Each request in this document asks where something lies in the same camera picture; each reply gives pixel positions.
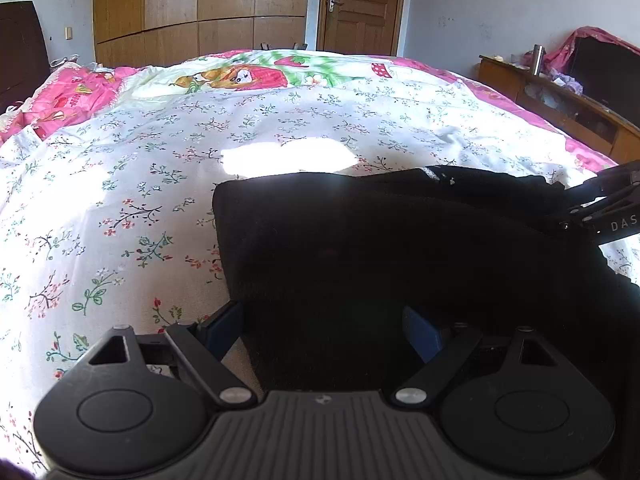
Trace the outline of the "black pants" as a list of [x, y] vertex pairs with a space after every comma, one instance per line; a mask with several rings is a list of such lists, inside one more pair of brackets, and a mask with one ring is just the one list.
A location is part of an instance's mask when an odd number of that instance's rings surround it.
[[420, 364], [401, 328], [538, 328], [602, 384], [639, 369], [639, 289], [564, 220], [582, 192], [459, 167], [284, 174], [216, 187], [242, 339], [266, 389], [387, 388]]

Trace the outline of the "black television screen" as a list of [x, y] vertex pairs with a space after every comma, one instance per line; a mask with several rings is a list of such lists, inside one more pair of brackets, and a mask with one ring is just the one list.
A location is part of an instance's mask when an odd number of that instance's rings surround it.
[[629, 52], [593, 58], [577, 53], [567, 73], [582, 85], [582, 93], [639, 125], [640, 56]]

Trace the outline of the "brown wooden door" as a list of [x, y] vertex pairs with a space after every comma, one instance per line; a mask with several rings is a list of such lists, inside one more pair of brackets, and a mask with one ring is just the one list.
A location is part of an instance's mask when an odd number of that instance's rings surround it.
[[392, 56], [398, 51], [404, 0], [319, 0], [316, 48]]

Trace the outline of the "floral white bed quilt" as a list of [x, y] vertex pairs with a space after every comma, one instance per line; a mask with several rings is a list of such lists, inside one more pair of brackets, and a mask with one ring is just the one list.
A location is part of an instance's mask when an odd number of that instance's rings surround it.
[[216, 185], [459, 165], [575, 185], [612, 160], [408, 58], [228, 51], [142, 68], [93, 118], [1, 143], [1, 455], [42, 476], [32, 413], [116, 324], [156, 333], [228, 295]]

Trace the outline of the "wooden side cabinet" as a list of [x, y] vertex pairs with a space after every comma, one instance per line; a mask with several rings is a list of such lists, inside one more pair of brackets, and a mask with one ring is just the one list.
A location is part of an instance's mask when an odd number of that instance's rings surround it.
[[614, 162], [639, 159], [639, 128], [588, 96], [484, 55], [477, 80]]

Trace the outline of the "pink cartoon pillow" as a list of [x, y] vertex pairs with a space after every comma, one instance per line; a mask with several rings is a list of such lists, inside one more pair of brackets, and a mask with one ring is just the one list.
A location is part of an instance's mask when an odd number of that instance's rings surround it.
[[63, 127], [85, 122], [111, 105], [125, 79], [136, 74], [134, 67], [99, 67], [89, 70], [67, 62], [18, 107], [1, 115], [1, 143], [25, 128], [46, 140]]

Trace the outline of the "dark wooden headboard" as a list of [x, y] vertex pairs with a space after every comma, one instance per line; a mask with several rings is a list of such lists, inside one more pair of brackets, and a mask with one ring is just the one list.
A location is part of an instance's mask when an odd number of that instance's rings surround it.
[[50, 75], [40, 21], [31, 1], [0, 4], [0, 105], [24, 102]]

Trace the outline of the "pink cloth cover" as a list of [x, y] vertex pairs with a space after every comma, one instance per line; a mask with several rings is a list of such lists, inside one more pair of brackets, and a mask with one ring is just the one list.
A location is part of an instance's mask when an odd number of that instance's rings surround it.
[[573, 66], [577, 53], [587, 53], [593, 58], [597, 54], [607, 56], [620, 52], [629, 52], [638, 56], [639, 48], [602, 28], [582, 26], [571, 32], [559, 47], [546, 53], [544, 70], [565, 73]]

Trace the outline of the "wooden wardrobe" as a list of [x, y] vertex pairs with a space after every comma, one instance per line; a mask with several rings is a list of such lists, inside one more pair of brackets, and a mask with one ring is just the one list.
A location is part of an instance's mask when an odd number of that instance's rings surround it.
[[171, 66], [198, 55], [302, 44], [307, 0], [93, 0], [96, 60]]

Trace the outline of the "steel thermos bottle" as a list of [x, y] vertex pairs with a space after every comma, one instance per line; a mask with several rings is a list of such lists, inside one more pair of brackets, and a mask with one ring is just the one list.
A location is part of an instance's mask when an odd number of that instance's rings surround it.
[[530, 58], [529, 71], [532, 75], [538, 76], [544, 67], [544, 55], [546, 51], [541, 44], [535, 44]]

